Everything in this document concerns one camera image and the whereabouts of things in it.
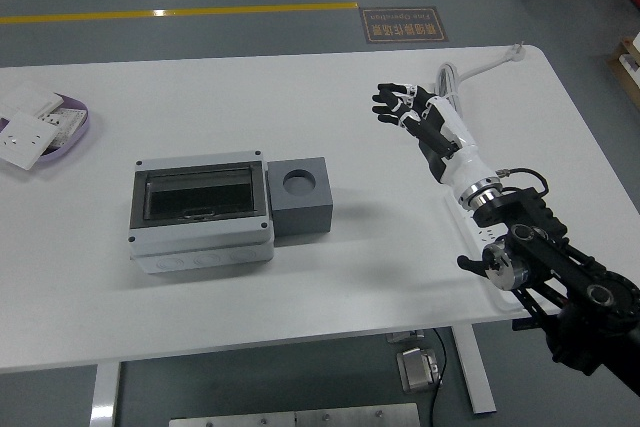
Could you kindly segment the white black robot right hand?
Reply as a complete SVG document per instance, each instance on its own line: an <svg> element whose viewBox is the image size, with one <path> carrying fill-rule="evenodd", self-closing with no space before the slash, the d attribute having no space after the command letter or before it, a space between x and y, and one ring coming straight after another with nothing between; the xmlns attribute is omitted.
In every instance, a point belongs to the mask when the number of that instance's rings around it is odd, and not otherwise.
<svg viewBox="0 0 640 427"><path fill-rule="evenodd" d="M474 138L447 98L417 85L382 83L372 100L379 121L419 141L433 177L449 186L459 203L486 186L497 186L495 172L481 160Z"/></svg>

